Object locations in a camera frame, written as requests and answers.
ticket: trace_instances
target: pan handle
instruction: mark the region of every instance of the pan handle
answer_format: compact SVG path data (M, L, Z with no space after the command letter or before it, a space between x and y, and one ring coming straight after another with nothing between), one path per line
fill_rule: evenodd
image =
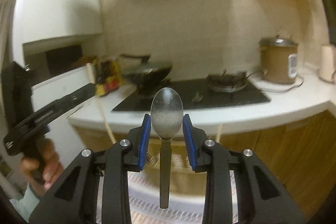
M125 57L125 58L132 58L132 59L141 59L141 63L145 64L148 62L149 58L151 58L151 55L132 55L132 54L120 54L119 56Z

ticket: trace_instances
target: label sticker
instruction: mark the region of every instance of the label sticker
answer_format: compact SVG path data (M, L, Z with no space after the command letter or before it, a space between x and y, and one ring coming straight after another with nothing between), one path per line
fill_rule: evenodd
M297 54L288 56L288 77L294 79L297 76Z

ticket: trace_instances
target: kitchen cabinet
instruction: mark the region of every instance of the kitchen cabinet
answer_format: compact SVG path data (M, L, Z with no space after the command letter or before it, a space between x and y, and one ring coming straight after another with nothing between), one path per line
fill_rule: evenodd
M12 54L25 65L32 55L80 44L102 33L99 0L16 0L12 24Z
M223 135L220 142L237 152L252 149L284 184L306 220L336 183L336 118L327 111L275 128Z
M109 149L113 145L106 131L92 130L82 127L74 127L74 129L85 144L85 148L91 149L93 152ZM113 132L113 135L117 142L125 138L124 134Z

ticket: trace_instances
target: electric kettle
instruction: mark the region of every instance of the electric kettle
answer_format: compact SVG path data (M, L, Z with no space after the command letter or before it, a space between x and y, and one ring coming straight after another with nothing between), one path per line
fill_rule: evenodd
M336 47L332 44L322 45L319 77L333 83L336 73Z

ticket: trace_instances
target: pot lid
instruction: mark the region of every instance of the pot lid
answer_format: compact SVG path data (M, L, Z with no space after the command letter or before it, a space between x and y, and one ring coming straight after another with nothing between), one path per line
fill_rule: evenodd
M130 74L138 74L138 73L150 73L154 71L164 70L164 69L171 69L172 68L171 62L146 62L141 63L137 66L127 67L122 71L124 75Z
M275 46L275 47L297 47L298 44L293 40L288 38L276 37L265 37L259 42L261 46Z

